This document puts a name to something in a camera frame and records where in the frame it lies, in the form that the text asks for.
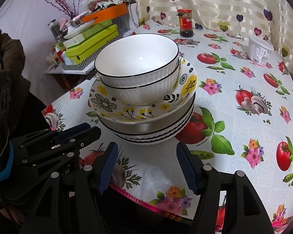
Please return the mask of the white ribbed bowl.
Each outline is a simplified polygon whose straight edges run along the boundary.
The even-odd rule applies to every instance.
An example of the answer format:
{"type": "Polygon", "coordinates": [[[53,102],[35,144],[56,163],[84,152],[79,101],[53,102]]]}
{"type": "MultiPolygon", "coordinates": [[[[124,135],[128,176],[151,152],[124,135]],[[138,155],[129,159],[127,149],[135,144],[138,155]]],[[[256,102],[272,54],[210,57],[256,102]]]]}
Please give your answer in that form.
{"type": "Polygon", "coordinates": [[[102,78],[100,78],[100,81],[108,88],[113,97],[118,98],[122,102],[137,106],[148,105],[160,100],[173,88],[177,81],[180,67],[181,61],[177,58],[177,65],[173,72],[163,79],[142,86],[113,87],[107,85],[102,78]]]}
{"type": "Polygon", "coordinates": [[[112,87],[135,87],[156,82],[177,66],[179,47],[157,34],[136,34],[105,47],[94,65],[103,82],[112,87]]]}

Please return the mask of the yellow floral bowl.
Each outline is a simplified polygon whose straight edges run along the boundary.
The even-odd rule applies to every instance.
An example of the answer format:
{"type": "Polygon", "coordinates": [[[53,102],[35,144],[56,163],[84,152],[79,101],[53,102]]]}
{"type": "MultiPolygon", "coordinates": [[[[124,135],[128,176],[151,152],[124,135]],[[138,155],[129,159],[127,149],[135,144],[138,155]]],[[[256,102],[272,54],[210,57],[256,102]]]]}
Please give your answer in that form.
{"type": "Polygon", "coordinates": [[[136,88],[109,87],[98,78],[90,88],[89,103],[99,118],[119,124],[144,124],[167,117],[194,96],[197,72],[178,57],[175,75],[154,85],[136,88]]]}

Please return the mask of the fruit print tablecloth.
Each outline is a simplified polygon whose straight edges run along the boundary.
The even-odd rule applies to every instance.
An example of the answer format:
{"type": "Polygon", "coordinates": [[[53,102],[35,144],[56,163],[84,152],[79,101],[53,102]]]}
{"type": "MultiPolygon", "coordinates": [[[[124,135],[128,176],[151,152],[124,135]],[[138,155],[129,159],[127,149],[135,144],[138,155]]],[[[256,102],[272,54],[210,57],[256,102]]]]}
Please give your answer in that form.
{"type": "Polygon", "coordinates": [[[152,145],[129,143],[105,128],[89,103],[95,79],[73,88],[43,111],[52,128],[87,122],[102,129],[99,141],[81,152],[90,164],[109,141],[119,144],[112,188],[130,201],[186,220],[198,199],[187,188],[175,148],[184,142],[204,164],[226,173],[243,171],[263,202],[275,233],[293,220],[293,81],[272,54],[265,66],[250,61],[246,41],[228,33],[195,30],[192,39],[176,28],[147,21],[136,33],[173,39],[197,72],[195,106],[177,135],[152,145]]]}

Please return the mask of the striped grey box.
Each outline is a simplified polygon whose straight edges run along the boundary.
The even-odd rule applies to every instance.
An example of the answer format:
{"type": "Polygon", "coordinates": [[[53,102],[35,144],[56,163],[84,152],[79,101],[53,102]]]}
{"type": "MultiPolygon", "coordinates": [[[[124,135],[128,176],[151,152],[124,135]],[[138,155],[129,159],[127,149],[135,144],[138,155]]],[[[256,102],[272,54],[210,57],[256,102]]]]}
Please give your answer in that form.
{"type": "Polygon", "coordinates": [[[121,39],[121,35],[117,35],[113,38],[106,37],[103,40],[99,41],[88,50],[86,50],[83,54],[67,57],[67,51],[62,55],[64,63],[62,64],[63,70],[73,70],[73,71],[81,71],[86,66],[88,66],[92,61],[96,59],[98,54],[111,43],[121,39]]]}

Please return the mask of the white green box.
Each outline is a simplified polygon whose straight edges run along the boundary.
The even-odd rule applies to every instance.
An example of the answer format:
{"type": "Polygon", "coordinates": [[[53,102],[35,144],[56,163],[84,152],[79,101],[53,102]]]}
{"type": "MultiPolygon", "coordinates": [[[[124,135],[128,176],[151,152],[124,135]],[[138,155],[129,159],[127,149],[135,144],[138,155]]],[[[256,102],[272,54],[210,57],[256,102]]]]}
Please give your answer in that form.
{"type": "Polygon", "coordinates": [[[95,24],[93,27],[81,32],[77,36],[64,41],[64,46],[68,48],[72,48],[80,43],[86,41],[88,38],[92,37],[93,35],[98,34],[99,32],[103,31],[104,29],[112,26],[112,20],[105,20],[100,23],[95,24]]]}

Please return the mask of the white oval dish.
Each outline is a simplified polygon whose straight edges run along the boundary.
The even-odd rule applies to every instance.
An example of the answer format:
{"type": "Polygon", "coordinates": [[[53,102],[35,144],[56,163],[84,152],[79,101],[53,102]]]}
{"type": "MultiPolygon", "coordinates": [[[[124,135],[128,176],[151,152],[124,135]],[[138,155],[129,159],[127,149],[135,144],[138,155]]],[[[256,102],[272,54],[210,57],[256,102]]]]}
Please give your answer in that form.
{"type": "Polygon", "coordinates": [[[68,33],[64,36],[64,39],[72,39],[73,37],[85,32],[86,30],[90,29],[94,26],[94,20],[90,20],[87,23],[84,23],[83,25],[72,28],[71,30],[68,30],[68,33]]]}

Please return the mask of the white plastic yogurt tub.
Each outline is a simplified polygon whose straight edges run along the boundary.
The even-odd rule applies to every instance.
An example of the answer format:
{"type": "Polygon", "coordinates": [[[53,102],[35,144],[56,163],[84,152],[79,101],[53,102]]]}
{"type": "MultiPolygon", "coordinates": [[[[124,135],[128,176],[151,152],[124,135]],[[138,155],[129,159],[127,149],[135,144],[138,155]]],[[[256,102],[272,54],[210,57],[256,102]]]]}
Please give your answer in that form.
{"type": "Polygon", "coordinates": [[[246,48],[247,55],[251,61],[259,66],[265,66],[271,53],[274,51],[274,46],[258,36],[248,36],[248,47],[246,48]]]}

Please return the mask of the orange tray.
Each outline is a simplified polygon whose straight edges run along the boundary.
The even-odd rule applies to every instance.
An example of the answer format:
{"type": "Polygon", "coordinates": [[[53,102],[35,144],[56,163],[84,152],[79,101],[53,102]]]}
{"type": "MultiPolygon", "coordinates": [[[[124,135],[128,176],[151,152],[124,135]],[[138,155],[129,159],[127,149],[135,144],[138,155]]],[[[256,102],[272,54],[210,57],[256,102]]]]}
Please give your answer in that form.
{"type": "Polygon", "coordinates": [[[94,23],[99,23],[108,19],[118,18],[119,16],[125,15],[127,13],[127,5],[122,3],[87,15],[81,19],[81,22],[87,23],[89,21],[94,21],[94,23]]]}

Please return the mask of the chili sauce jar red lid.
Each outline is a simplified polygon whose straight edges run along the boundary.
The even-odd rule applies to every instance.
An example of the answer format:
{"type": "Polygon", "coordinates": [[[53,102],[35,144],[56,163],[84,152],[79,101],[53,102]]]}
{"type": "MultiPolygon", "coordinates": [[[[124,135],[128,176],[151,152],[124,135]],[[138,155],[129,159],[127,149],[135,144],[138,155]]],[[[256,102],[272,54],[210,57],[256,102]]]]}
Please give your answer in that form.
{"type": "Polygon", "coordinates": [[[179,18],[180,35],[182,37],[193,37],[192,10],[177,9],[179,18]]]}

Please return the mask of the heart print curtain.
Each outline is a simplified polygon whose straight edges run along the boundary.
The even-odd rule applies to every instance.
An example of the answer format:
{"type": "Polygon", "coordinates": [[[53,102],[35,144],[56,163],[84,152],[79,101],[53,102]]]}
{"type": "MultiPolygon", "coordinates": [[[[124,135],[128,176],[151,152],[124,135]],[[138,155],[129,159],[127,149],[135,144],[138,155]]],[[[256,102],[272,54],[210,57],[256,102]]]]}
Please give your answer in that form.
{"type": "Polygon", "coordinates": [[[248,37],[268,37],[293,73],[293,5],[289,0],[136,0],[139,24],[148,19],[176,27],[177,9],[190,9],[194,23],[248,37]]]}

